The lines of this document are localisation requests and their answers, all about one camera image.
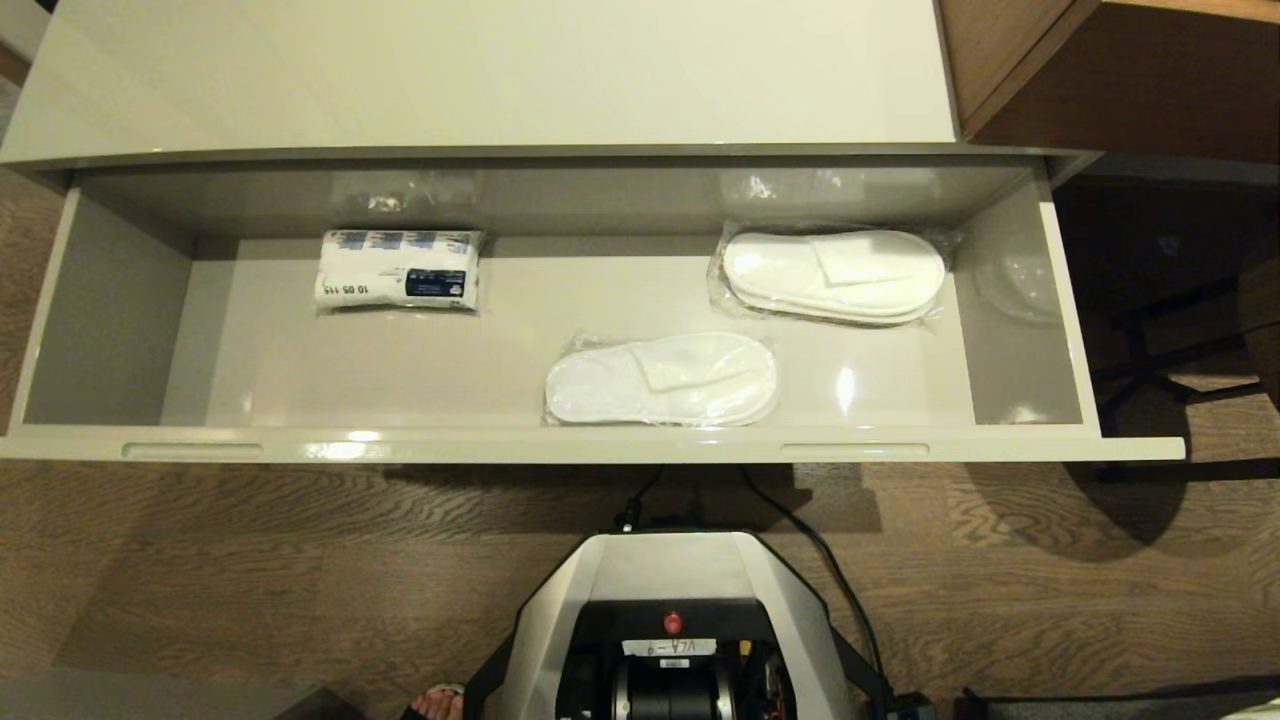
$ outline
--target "white drawer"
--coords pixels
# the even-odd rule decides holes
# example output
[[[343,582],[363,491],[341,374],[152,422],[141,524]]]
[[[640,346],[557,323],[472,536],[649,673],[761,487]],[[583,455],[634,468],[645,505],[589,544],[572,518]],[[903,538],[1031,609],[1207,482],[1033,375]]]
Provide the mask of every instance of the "white drawer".
[[[940,316],[858,329],[727,315],[726,218],[959,228]],[[317,314],[330,227],[481,227],[477,315]],[[746,428],[559,427],[577,333],[767,340]],[[1176,459],[1103,439],[1061,238],[1030,158],[192,167],[82,174],[37,309],[9,457],[728,462]]]

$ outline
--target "packaged slippers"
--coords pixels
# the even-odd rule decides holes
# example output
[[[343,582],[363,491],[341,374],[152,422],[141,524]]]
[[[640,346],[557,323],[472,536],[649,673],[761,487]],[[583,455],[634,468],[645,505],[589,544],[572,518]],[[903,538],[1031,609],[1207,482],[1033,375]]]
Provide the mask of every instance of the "packaged slippers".
[[[946,279],[938,250],[910,233],[745,232],[717,258],[732,295],[749,307],[897,325],[928,314]]]
[[[748,425],[777,393],[769,348],[722,332],[580,350],[547,374],[547,413],[558,423]]]

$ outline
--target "black cable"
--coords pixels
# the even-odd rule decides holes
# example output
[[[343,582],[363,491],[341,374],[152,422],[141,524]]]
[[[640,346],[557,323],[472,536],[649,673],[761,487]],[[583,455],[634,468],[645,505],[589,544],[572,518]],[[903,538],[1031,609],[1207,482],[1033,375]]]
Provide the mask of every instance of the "black cable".
[[[637,489],[636,493],[631,496],[631,500],[639,501],[641,497],[644,497],[644,493],[649,492],[649,488],[652,488],[654,484],[658,483],[658,480],[662,479],[662,473],[666,469],[667,469],[666,465],[658,465],[658,471],[655,471],[653,477],[649,478],[649,482],[641,486],[640,489]]]
[[[666,465],[658,465],[658,471],[654,473],[653,477],[649,478],[649,482],[643,484],[640,489],[637,489],[636,493],[627,500],[627,505],[622,512],[614,515],[613,523],[618,527],[618,530],[630,533],[636,529],[640,524],[640,511],[643,509],[640,500],[644,497],[644,493],[649,492],[649,488],[662,479],[662,471],[666,469]]]
[[[850,606],[852,606],[854,615],[858,616],[858,621],[861,623],[863,628],[867,630],[867,641],[868,644],[872,646],[872,660],[876,662],[876,671],[879,673],[881,679],[884,682],[887,694],[892,697],[893,688],[888,682],[888,675],[884,674],[884,662],[881,660],[879,641],[876,639],[876,629],[872,628],[872,620],[867,616],[867,610],[863,609],[863,603],[859,602],[858,594],[845,578],[845,571],[840,569],[840,561],[836,560],[836,553],[831,551],[831,546],[827,544],[826,539],[823,539],[822,533],[813,529],[809,523],[796,518],[796,515],[783,507],[781,502],[773,500],[768,495],[764,495],[764,491],[762,491],[759,486],[755,484],[755,480],[751,479],[751,474],[746,471],[745,465],[739,465],[737,471],[742,475],[742,482],[746,483],[746,487],[751,488],[751,492],[754,492],[767,505],[777,510],[783,518],[791,520],[791,524],[804,533],[805,537],[808,537],[809,541],[818,548],[818,552],[827,562],[827,568],[831,570],[831,574],[836,578],[836,584],[840,585],[840,592],[844,593],[845,600],[849,601]]]

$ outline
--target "white cabinet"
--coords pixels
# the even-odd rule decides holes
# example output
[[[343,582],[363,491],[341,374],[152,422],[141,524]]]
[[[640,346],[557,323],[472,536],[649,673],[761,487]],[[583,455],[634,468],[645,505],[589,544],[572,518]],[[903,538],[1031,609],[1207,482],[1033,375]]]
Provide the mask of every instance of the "white cabinet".
[[[0,161],[955,138],[931,0],[63,0]]]
[[[980,152],[927,0],[63,0],[0,150],[73,183],[0,456],[1180,457],[1101,437],[1041,159]],[[959,229],[941,313],[713,307],[777,218]],[[317,314],[334,227],[489,231],[480,313]],[[696,331],[774,350],[768,418],[545,423],[577,334]]]
[[[389,188],[404,192],[370,202]],[[859,329],[713,307],[724,219],[786,217],[959,229],[941,311]],[[317,314],[321,233],[371,224],[494,233],[480,313]],[[781,400],[764,420],[545,423],[544,375],[577,333],[716,329],[773,347]],[[1101,438],[1039,160],[922,155],[83,172],[0,455],[1101,460],[1183,443]]]

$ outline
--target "wooden furniture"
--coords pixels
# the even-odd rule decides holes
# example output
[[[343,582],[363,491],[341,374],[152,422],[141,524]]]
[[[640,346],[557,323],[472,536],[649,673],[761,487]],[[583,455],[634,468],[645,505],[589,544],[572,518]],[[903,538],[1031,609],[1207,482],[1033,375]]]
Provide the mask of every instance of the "wooden furniture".
[[[1280,161],[1280,3],[941,0],[964,140]]]

